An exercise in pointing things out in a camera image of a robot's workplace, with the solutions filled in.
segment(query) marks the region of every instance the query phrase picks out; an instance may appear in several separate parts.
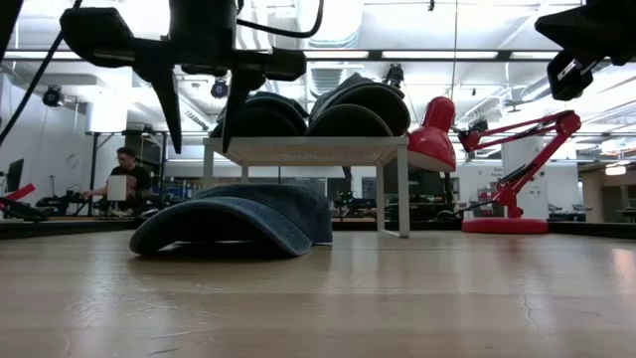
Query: white rack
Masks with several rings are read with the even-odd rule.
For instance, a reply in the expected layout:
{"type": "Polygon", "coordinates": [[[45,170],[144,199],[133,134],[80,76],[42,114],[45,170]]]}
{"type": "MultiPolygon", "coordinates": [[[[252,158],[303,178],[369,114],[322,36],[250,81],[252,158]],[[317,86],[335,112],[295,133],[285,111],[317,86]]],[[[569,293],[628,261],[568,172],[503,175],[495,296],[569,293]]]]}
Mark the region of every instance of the white rack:
{"type": "Polygon", "coordinates": [[[260,137],[233,138],[228,153],[222,154],[220,138],[205,138],[203,187],[211,188],[215,153],[241,166],[241,183],[248,182],[249,166],[375,166],[378,197],[378,231],[407,238],[408,139],[405,137],[260,137]],[[385,165],[397,157],[399,232],[385,230],[385,165]]]}

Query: person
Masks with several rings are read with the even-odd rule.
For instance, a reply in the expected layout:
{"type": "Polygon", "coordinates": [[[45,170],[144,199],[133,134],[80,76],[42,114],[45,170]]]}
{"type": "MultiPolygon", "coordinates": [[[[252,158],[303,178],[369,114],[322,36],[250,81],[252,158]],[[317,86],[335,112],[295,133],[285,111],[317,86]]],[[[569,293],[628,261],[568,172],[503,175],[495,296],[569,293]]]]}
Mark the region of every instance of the person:
{"type": "MultiPolygon", "coordinates": [[[[130,147],[121,147],[117,149],[117,161],[119,166],[112,169],[110,175],[125,175],[126,176],[126,201],[119,202],[119,210],[136,210],[143,206],[144,198],[152,195],[150,188],[152,187],[152,180],[148,172],[137,166],[135,163],[137,155],[134,149],[130,147]]],[[[103,188],[90,190],[83,192],[83,195],[90,197],[93,195],[106,196],[108,193],[108,185],[103,188]]]]}

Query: black shirt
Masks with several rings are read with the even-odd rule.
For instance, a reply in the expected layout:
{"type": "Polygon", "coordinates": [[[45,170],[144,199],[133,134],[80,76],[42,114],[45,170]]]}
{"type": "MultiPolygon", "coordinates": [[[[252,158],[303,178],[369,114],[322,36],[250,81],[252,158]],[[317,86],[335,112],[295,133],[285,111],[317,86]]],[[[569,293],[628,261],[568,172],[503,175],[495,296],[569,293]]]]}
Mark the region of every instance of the black shirt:
{"type": "Polygon", "coordinates": [[[119,209],[135,209],[143,205],[143,198],[140,192],[152,187],[152,179],[150,179],[150,175],[144,168],[135,166],[131,170],[128,170],[122,167],[116,167],[112,169],[110,175],[126,176],[127,198],[125,202],[119,203],[119,209]]]}

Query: shelf leg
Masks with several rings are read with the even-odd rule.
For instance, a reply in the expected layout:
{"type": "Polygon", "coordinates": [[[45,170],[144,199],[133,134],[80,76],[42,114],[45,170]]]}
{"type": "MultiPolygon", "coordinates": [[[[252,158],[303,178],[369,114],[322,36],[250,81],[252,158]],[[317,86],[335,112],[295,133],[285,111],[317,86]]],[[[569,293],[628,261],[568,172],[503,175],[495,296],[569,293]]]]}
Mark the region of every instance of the shelf leg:
{"type": "Polygon", "coordinates": [[[378,221],[378,231],[385,230],[385,163],[378,162],[376,164],[376,203],[378,221]]]}
{"type": "Polygon", "coordinates": [[[249,165],[245,162],[240,166],[240,183],[249,183],[249,165]]]}
{"type": "Polygon", "coordinates": [[[206,145],[203,153],[203,188],[210,189],[213,184],[215,167],[215,149],[212,145],[206,145]]]}
{"type": "Polygon", "coordinates": [[[408,238],[410,216],[408,212],[408,154],[406,146],[397,147],[397,199],[399,209],[399,236],[408,238]]]}

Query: lamp arm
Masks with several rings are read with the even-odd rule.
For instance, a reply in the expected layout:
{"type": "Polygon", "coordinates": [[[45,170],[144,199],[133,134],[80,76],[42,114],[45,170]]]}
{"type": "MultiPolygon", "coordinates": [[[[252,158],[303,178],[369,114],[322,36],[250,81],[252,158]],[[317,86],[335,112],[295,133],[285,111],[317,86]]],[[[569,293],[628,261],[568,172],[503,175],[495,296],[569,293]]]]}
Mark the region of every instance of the lamp arm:
{"type": "Polygon", "coordinates": [[[528,120],[528,121],[524,121],[521,123],[516,123],[516,124],[512,124],[512,125],[507,125],[507,126],[503,126],[503,127],[499,127],[499,128],[495,128],[495,129],[490,129],[490,130],[484,130],[484,131],[477,131],[477,130],[465,130],[465,131],[459,131],[458,132],[458,138],[459,141],[461,142],[461,144],[464,147],[464,150],[466,150],[466,152],[472,152],[475,150],[479,150],[479,149],[485,149],[494,145],[498,145],[498,144],[503,144],[503,143],[508,143],[517,139],[521,139],[521,138],[526,138],[529,136],[534,136],[534,135],[541,135],[544,133],[547,133],[549,131],[552,131],[553,129],[557,129],[557,127],[555,125],[549,125],[552,123],[556,123],[558,120],[560,120],[561,118],[564,118],[568,115],[574,114],[574,111],[572,110],[565,110],[556,114],[552,114],[552,115],[547,115],[545,117],[539,118],[539,119],[533,119],[533,120],[528,120]],[[499,133],[504,133],[508,130],[511,129],[517,129],[517,128],[521,128],[527,125],[531,125],[531,124],[536,124],[535,127],[530,128],[528,130],[525,130],[523,132],[517,133],[515,135],[511,135],[509,137],[506,138],[501,138],[501,139],[497,139],[497,140],[491,140],[489,142],[485,142],[485,143],[480,143],[481,139],[483,137],[487,137],[490,135],[494,135],[494,134],[499,134],[499,133]]]}
{"type": "Polygon", "coordinates": [[[557,152],[557,150],[572,136],[577,130],[580,129],[580,117],[573,111],[567,110],[561,113],[549,115],[540,119],[530,120],[507,127],[497,128],[493,130],[485,130],[482,132],[469,131],[460,132],[459,140],[466,149],[466,151],[474,151],[481,148],[486,148],[496,144],[507,143],[515,141],[517,139],[526,138],[529,136],[540,135],[547,133],[551,130],[556,131],[556,136],[548,143],[544,149],[530,163],[521,166],[519,169],[513,171],[507,176],[501,178],[497,184],[497,194],[493,197],[493,202],[508,207],[509,218],[520,218],[523,214],[521,208],[517,207],[517,194],[528,183],[533,176],[539,171],[539,169],[550,160],[550,158],[557,152]],[[493,140],[483,144],[479,143],[479,140],[488,135],[499,133],[511,128],[518,128],[521,126],[536,124],[537,126],[526,130],[524,132],[512,135],[510,137],[493,140]]]}

